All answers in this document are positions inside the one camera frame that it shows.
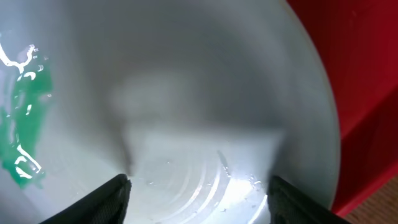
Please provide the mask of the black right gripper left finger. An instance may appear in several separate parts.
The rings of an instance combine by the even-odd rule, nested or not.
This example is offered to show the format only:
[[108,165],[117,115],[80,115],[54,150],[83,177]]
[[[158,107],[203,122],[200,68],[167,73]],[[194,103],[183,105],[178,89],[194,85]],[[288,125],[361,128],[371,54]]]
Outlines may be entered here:
[[131,186],[127,175],[118,174],[40,224],[123,224]]

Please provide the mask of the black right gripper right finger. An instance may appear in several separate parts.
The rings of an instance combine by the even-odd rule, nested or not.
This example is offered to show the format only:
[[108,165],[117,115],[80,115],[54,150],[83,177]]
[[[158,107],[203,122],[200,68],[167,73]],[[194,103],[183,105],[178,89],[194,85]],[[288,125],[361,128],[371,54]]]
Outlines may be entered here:
[[349,224],[279,176],[267,189],[271,224]]

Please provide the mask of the light blue plate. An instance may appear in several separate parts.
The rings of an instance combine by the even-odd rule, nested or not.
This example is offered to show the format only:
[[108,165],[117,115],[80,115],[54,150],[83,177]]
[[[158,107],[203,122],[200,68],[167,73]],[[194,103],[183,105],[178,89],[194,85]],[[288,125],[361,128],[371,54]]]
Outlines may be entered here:
[[118,174],[126,223],[268,223],[278,175],[325,208],[340,142],[286,1],[1,1],[1,222]]

